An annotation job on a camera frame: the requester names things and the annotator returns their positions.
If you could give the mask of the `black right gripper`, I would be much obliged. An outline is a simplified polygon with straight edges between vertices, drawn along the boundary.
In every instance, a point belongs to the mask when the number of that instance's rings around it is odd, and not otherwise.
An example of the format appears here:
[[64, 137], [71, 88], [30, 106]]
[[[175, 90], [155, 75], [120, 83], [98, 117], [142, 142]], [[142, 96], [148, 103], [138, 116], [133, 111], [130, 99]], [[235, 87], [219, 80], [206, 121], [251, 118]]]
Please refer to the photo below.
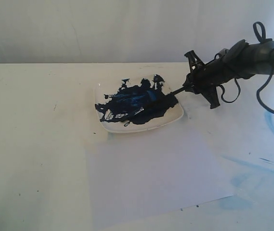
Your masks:
[[210, 104], [210, 109], [220, 106], [217, 87], [234, 79], [248, 79], [248, 74], [239, 60], [240, 53], [248, 47], [245, 40], [240, 40], [232, 46], [227, 54], [221, 58], [215, 57], [204, 63], [194, 50], [184, 56], [188, 59], [190, 73], [186, 76], [183, 86], [185, 91], [201, 94]]

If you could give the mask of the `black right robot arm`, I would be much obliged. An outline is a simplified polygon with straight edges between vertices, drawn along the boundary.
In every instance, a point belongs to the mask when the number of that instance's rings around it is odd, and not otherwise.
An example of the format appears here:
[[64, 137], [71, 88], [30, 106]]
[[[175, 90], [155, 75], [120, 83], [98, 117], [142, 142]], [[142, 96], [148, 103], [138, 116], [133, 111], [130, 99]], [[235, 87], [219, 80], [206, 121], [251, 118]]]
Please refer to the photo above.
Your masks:
[[274, 75], [274, 41], [248, 44], [244, 39], [230, 49], [222, 49], [214, 59], [204, 63], [194, 51], [185, 54], [190, 73], [185, 91], [201, 94], [214, 109], [220, 106], [217, 87], [232, 79], [249, 79], [254, 75]]

